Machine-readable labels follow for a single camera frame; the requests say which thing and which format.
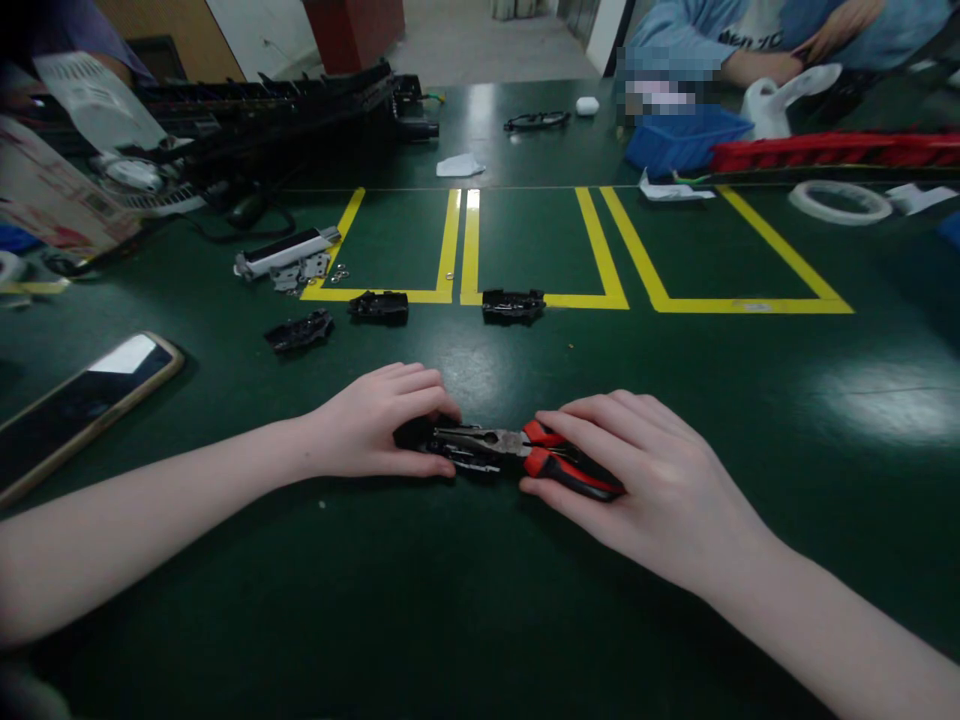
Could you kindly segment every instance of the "black cable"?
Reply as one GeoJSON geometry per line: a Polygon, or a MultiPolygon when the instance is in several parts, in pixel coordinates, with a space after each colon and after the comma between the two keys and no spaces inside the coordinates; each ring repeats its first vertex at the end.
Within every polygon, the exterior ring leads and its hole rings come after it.
{"type": "Polygon", "coordinates": [[[205,239],[215,243],[235,242],[237,240],[280,240],[288,235],[293,235],[293,233],[297,231],[297,221],[294,220],[293,215],[290,214],[289,210],[272,200],[267,201],[267,207],[273,208],[281,215],[281,217],[283,217],[287,223],[285,228],[281,230],[259,230],[257,232],[237,232],[227,233],[226,235],[211,235],[204,230],[200,223],[188,215],[184,215],[183,213],[174,213],[173,215],[168,215],[167,217],[186,220],[188,223],[190,223],[190,225],[193,226],[193,229],[200,233],[200,235],[202,235],[205,239]]]}

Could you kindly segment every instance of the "blue sleeve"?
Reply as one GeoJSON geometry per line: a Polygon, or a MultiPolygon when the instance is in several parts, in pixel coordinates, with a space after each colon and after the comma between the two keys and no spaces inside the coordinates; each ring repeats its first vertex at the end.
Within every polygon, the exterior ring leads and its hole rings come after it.
{"type": "Polygon", "coordinates": [[[626,74],[668,76],[671,80],[711,80],[737,48],[708,40],[694,23],[706,13],[706,0],[660,0],[637,27],[624,49],[626,74]]]}
{"type": "Polygon", "coordinates": [[[947,0],[887,0],[883,13],[830,60],[858,70],[889,70],[933,39],[950,18],[947,0]]]}

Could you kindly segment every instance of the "pliers handle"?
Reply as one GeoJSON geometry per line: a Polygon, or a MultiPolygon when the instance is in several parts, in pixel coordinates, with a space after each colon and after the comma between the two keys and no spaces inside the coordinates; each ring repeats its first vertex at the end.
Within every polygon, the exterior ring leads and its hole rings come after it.
{"type": "Polygon", "coordinates": [[[531,420],[523,432],[530,441],[530,454],[523,469],[530,477],[550,478],[586,497],[610,502],[626,492],[609,470],[595,462],[562,435],[537,420],[531,420]]]}

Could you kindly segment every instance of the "paper scrap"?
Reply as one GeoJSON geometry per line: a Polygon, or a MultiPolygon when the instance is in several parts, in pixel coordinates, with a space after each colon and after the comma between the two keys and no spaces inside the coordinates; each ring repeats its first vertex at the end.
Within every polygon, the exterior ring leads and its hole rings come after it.
{"type": "Polygon", "coordinates": [[[890,204],[904,215],[916,215],[928,207],[955,197],[957,193],[950,188],[938,187],[924,192],[913,183],[887,190],[890,204]]]}
{"type": "Polygon", "coordinates": [[[640,176],[640,184],[637,186],[647,196],[648,200],[654,202],[682,202],[683,200],[709,200],[716,197],[709,190],[694,190],[689,185],[651,185],[650,178],[647,177],[647,170],[644,168],[643,175],[640,176]]]}
{"type": "Polygon", "coordinates": [[[477,162],[473,153],[454,155],[437,163],[437,177],[470,177],[487,168],[477,162]]]}

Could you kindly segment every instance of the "red plastic part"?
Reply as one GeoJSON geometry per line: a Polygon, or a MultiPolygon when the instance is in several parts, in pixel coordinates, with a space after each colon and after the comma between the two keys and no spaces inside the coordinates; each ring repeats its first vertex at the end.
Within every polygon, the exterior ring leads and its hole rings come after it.
{"type": "Polygon", "coordinates": [[[523,426],[523,431],[530,438],[530,442],[540,447],[557,447],[563,445],[567,440],[563,435],[557,435],[552,430],[548,430],[537,420],[531,420],[523,426]]]}
{"type": "Polygon", "coordinates": [[[960,133],[817,133],[783,140],[721,143],[713,147],[710,169],[732,173],[814,165],[960,167],[960,133]]]}
{"type": "Polygon", "coordinates": [[[549,477],[553,480],[560,480],[560,478],[556,475],[558,473],[563,473],[568,478],[573,478],[575,481],[583,485],[589,485],[590,487],[595,487],[599,490],[605,490],[606,492],[615,493],[617,495],[622,495],[624,493],[624,489],[622,487],[610,485],[602,480],[597,480],[596,478],[590,477],[585,472],[575,468],[562,457],[554,455],[546,448],[533,448],[533,450],[527,456],[527,459],[523,461],[523,468],[530,473],[530,477],[549,477]]]}

